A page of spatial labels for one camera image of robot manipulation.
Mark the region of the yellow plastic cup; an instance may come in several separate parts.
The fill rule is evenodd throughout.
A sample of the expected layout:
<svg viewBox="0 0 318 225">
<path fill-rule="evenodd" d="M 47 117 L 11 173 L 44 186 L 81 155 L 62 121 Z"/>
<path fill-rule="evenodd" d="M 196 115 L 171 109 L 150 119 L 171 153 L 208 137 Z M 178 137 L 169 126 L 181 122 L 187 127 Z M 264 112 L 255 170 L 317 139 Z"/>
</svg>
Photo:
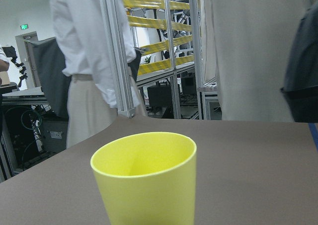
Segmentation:
<svg viewBox="0 0 318 225">
<path fill-rule="evenodd" d="M 91 157 L 112 225 L 192 225 L 196 143 L 171 132 L 148 132 L 107 143 Z"/>
</svg>

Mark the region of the person in white shirt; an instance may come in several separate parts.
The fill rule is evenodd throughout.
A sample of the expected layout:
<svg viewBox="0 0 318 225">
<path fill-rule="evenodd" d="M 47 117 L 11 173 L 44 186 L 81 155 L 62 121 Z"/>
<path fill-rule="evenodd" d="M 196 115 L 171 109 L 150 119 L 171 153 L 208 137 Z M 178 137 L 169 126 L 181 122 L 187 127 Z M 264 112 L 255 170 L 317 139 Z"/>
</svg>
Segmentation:
<svg viewBox="0 0 318 225">
<path fill-rule="evenodd" d="M 67 147 L 109 127 L 118 116 L 110 52 L 99 0 L 50 0 L 56 40 L 65 56 Z"/>
</svg>

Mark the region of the aluminium frame post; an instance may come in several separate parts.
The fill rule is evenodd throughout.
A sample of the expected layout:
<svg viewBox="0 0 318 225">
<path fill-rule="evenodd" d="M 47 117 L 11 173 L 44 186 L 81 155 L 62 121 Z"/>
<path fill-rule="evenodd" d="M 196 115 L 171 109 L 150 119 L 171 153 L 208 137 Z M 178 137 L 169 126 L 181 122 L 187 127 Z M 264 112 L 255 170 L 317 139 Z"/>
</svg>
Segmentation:
<svg viewBox="0 0 318 225">
<path fill-rule="evenodd" d="M 118 114 L 127 118 L 135 116 L 135 107 L 126 61 L 126 51 L 117 13 L 118 0 L 99 0 L 107 47 L 110 53 L 111 71 L 117 101 Z"/>
</svg>

